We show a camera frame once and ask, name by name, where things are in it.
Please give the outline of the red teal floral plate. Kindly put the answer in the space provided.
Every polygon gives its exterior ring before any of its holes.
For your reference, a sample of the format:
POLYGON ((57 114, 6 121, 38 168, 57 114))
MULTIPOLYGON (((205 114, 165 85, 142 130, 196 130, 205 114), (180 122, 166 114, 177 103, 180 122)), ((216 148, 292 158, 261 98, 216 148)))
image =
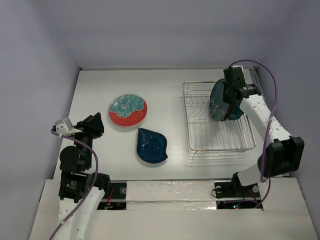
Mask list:
POLYGON ((114 125, 130 128, 142 123, 147 112, 148 105, 142 97, 135 94, 123 94, 110 104, 108 116, 114 125))

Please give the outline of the teal scalloped plate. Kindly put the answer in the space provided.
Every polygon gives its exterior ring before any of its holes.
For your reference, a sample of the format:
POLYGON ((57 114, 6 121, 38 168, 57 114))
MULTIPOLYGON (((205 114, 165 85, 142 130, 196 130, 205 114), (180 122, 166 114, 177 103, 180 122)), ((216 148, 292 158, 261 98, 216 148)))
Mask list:
POLYGON ((230 103, 228 112, 226 115, 227 120, 235 121, 238 120, 244 112, 240 109, 240 107, 236 103, 230 103))

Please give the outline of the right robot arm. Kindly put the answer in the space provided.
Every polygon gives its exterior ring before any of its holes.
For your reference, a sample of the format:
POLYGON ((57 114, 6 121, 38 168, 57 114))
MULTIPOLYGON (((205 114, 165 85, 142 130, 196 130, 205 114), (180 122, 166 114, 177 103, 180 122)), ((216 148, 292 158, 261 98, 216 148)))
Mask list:
POLYGON ((239 107, 263 140, 262 154, 256 164, 232 176, 230 190, 241 197, 259 182, 297 171, 305 143, 281 126, 274 116, 275 110, 267 107, 259 88, 246 83, 242 67, 230 66, 223 73, 223 101, 239 107))

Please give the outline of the dark blue leaf dish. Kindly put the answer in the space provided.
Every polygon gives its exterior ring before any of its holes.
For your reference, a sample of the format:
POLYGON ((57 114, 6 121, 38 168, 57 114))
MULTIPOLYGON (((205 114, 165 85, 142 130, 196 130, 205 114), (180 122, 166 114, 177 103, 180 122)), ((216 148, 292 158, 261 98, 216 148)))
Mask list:
POLYGON ((160 164, 167 160, 167 138, 155 131, 138 128, 136 152, 148 164, 160 164))

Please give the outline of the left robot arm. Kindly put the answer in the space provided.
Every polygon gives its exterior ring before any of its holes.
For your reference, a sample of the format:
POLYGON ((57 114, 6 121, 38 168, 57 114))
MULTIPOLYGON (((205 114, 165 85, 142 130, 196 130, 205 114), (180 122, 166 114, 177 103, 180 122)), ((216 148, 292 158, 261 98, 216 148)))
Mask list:
POLYGON ((99 173, 93 141, 104 133, 101 114, 89 115, 76 125, 57 120, 51 133, 73 142, 59 154, 58 224, 51 240, 85 240, 101 200, 111 191, 109 175, 99 173))

